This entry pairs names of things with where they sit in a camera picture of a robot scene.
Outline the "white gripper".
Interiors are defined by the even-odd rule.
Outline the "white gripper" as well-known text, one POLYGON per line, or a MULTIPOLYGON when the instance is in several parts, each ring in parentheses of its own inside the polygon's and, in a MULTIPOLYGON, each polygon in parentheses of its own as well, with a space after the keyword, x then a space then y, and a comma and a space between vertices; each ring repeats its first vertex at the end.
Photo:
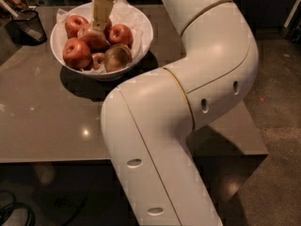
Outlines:
POLYGON ((104 31, 113 6, 113 0, 92 0, 91 26, 94 30, 104 31))

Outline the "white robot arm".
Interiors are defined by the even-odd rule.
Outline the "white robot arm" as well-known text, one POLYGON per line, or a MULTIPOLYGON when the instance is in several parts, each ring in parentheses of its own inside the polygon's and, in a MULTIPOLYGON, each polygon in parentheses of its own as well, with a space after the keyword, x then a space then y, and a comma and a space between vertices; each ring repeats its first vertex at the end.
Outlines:
POLYGON ((107 95, 104 143, 140 226, 223 226, 186 139, 250 91, 257 44, 232 0, 162 1, 185 56, 107 95))

